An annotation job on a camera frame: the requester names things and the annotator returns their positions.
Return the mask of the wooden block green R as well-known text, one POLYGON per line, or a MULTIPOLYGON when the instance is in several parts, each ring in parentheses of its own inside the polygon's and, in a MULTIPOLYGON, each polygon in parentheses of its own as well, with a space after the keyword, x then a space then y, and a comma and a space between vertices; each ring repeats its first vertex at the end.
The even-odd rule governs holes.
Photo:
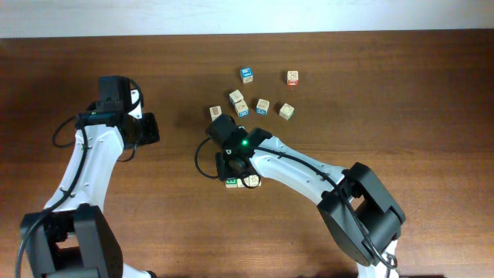
POLYGON ((227 179, 225 181, 225 187, 226 188, 237 188, 238 187, 238 180, 236 178, 227 179))

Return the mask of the wooden block red H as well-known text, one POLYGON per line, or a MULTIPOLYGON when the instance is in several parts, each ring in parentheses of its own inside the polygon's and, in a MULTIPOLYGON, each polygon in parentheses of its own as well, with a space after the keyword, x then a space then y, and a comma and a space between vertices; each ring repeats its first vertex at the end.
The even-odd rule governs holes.
POLYGON ((250 175, 244 178, 244 183, 246 188, 257 188, 262 184, 261 178, 258 175, 250 175))

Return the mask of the wooden block green N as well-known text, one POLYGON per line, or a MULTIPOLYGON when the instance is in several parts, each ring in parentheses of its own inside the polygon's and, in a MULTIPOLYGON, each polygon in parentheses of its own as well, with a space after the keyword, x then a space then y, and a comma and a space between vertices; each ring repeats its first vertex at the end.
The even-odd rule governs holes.
POLYGON ((289 120, 294 113, 294 107, 285 103, 279 108, 279 116, 285 120, 289 120))

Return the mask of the wooden block blue K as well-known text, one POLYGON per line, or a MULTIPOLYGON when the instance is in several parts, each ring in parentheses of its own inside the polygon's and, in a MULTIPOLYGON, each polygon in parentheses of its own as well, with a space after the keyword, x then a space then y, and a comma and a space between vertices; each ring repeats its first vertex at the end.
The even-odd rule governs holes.
POLYGON ((237 179, 237 188, 244 188, 245 186, 243 185, 242 179, 237 179))

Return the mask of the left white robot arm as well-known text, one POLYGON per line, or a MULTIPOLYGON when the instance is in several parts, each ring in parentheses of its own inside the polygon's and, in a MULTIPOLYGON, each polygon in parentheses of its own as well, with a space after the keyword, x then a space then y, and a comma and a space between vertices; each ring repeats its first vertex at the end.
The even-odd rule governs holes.
POLYGON ((159 140, 155 116, 86 112, 75 119, 74 150, 62 181, 42 211, 22 219, 15 275, 26 256, 34 277, 153 277, 124 262, 103 207, 124 149, 159 140))

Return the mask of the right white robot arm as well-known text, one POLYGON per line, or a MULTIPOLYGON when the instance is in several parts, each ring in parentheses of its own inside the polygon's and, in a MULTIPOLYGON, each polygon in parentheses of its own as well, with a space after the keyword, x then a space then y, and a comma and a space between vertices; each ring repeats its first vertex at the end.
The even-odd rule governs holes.
POLYGON ((220 179, 273 179, 312 201, 334 242, 356 262, 360 277, 396 277, 395 249, 405 213, 365 164, 324 164, 287 147, 263 129, 209 133, 220 146, 220 179))

